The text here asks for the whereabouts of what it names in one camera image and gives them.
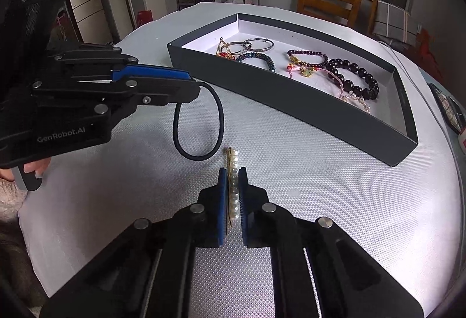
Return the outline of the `person's left hand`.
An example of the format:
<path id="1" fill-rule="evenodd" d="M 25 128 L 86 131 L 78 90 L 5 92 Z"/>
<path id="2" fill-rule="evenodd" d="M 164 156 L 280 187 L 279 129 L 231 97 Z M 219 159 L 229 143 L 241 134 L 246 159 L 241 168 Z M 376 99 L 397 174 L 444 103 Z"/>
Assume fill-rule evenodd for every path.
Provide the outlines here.
<path id="1" fill-rule="evenodd" d="M 24 166 L 24 172 L 26 174 L 34 172 L 36 177 L 38 178 L 47 170 L 50 163 L 51 163 L 51 158 L 31 162 Z M 4 179 L 8 182 L 13 182 L 15 180 L 15 176 L 11 169 L 1 169 L 0 172 L 1 172 L 1 179 Z"/>

